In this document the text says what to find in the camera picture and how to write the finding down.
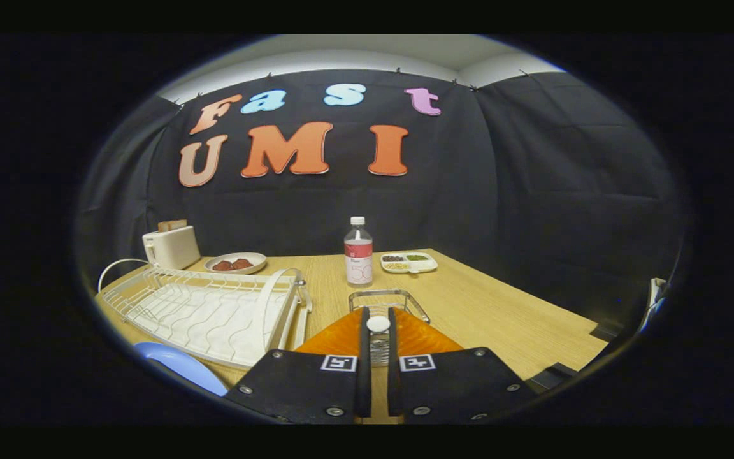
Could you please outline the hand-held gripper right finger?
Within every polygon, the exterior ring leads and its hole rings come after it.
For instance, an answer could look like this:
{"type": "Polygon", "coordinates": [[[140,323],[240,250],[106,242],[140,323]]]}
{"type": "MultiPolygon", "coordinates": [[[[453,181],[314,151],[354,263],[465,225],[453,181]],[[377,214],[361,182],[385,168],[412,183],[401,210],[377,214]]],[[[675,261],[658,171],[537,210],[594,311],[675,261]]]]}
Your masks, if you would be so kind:
{"type": "Polygon", "coordinates": [[[389,319],[387,403],[399,423],[487,423],[538,396],[491,349],[463,348],[399,308],[389,319]]]}

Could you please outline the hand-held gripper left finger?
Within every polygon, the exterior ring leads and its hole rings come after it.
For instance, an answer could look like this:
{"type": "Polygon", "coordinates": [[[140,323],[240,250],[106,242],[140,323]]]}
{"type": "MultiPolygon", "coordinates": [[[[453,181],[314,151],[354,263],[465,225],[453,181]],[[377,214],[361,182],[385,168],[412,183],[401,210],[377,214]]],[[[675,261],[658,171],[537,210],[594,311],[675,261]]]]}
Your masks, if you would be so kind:
{"type": "Polygon", "coordinates": [[[296,351],[271,349],[224,395],[293,424],[353,424],[371,414],[369,314],[357,308],[296,351]]]}

